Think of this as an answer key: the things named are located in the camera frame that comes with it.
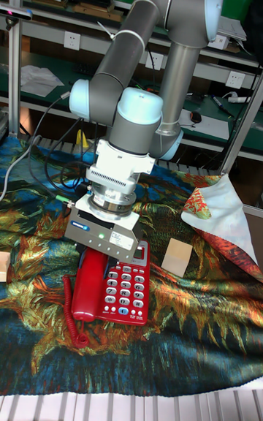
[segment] light blue joint cap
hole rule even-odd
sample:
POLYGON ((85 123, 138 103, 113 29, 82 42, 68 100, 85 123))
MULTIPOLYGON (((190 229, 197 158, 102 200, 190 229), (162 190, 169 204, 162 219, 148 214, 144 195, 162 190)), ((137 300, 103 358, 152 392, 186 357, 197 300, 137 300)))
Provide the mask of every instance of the light blue joint cap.
POLYGON ((78 80, 72 86, 69 96, 69 109, 73 114, 87 121, 90 120, 88 80, 78 80))
POLYGON ((215 41, 223 0, 205 0, 205 25, 208 41, 215 41))
POLYGON ((156 94, 138 88, 126 88, 118 103, 118 113, 127 121, 140 125, 160 120, 163 100, 156 94))
POLYGON ((182 138, 183 130, 180 131, 180 134, 178 135, 176 141, 171 146, 171 148, 169 148, 169 150, 160 159, 163 159, 164 161, 169 161, 170 159, 172 159, 178 149, 178 146, 180 145, 180 141, 182 140, 182 138))

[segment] blue label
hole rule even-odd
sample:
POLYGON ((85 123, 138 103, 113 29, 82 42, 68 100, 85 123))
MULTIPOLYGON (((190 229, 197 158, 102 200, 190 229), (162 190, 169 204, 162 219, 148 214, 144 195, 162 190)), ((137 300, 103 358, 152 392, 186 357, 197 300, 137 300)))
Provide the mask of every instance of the blue label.
POLYGON ((90 227, 86 226, 85 224, 77 223, 76 221, 71 221, 70 223, 72 224, 72 226, 76 226, 77 228, 80 228, 83 231, 90 230, 90 227))
POLYGON ((129 311, 128 311, 128 309, 126 307, 120 307, 118 309, 118 313, 119 314, 123 314, 124 316, 126 316, 129 313, 129 311))

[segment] wall socket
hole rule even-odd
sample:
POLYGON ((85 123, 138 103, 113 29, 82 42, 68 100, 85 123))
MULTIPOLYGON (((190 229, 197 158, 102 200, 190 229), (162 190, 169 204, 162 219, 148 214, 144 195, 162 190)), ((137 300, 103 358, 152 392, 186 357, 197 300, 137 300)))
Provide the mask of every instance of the wall socket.
POLYGON ((231 86, 232 88, 241 88, 244 79, 244 73, 231 71, 226 81, 226 86, 231 86))
POLYGON ((152 55, 152 58, 153 58, 153 63, 152 63, 152 60, 150 58, 150 53, 148 53, 145 67, 147 69, 152 69, 153 68, 153 64, 154 64, 154 69, 155 70, 160 70, 161 69, 161 63, 162 63, 163 58, 164 58, 163 54, 151 53, 151 55, 152 55))
POLYGON ((80 34, 65 31, 64 47, 68 49, 80 50, 80 34))

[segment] sticker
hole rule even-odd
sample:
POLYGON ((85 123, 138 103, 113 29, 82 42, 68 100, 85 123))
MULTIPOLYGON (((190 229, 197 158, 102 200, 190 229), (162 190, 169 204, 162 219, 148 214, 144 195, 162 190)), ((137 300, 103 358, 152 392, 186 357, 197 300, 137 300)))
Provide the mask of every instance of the sticker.
POLYGON ((99 198, 97 195, 94 195, 94 202, 101 207, 104 205, 104 200, 99 198))
POLYGON ((128 238, 123 234, 119 234, 118 232, 113 231, 110 236, 110 242, 111 244, 115 244, 116 246, 119 246, 122 249, 130 251, 134 243, 134 239, 128 238))
POLYGON ((72 226, 76 226, 77 228, 80 228, 83 231, 90 230, 90 227, 86 226, 85 224, 77 223, 76 221, 71 221, 70 223, 72 224, 72 226))

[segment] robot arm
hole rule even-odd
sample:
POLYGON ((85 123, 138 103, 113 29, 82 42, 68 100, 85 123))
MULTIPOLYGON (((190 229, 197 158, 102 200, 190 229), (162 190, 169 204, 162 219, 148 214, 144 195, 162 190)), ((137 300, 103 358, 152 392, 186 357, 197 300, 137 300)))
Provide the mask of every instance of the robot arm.
POLYGON ((200 49, 216 38, 223 0, 135 0, 91 82, 77 81, 69 108, 110 127, 96 164, 87 170, 91 194, 78 200, 66 236, 130 262, 140 239, 132 211, 141 172, 155 158, 171 159, 178 119, 200 49), (127 88, 155 26, 172 41, 160 96, 127 88))
MULTIPOLYGON (((154 27, 168 30, 172 44, 160 90, 164 102, 163 117, 149 150, 155 158, 161 158, 170 151, 180 133, 178 119, 194 67, 200 49, 216 38, 222 2, 135 0, 91 82, 79 80, 73 86, 70 110, 88 121, 112 127, 117 103, 134 74, 154 27)), ((135 153, 137 140, 135 135, 135 153)))

